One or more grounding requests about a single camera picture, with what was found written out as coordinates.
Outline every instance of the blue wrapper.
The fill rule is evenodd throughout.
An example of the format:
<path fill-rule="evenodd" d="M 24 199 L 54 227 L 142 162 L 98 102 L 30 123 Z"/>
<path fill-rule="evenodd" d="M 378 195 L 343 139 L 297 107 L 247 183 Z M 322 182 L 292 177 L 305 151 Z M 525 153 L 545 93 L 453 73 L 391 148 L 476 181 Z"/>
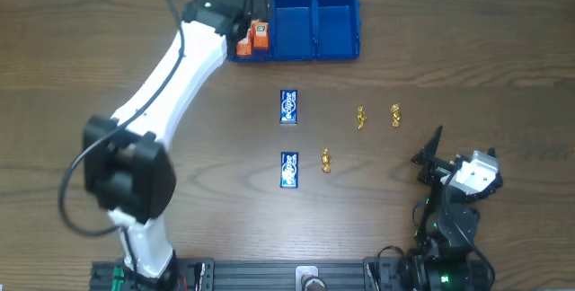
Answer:
<path fill-rule="evenodd" d="M 282 125 L 297 124 L 297 90 L 284 89 L 280 91 L 281 111 L 279 123 Z"/>
<path fill-rule="evenodd" d="M 279 182 L 280 188 L 297 188 L 298 176 L 298 152 L 282 152 L 281 153 L 281 180 Z"/>

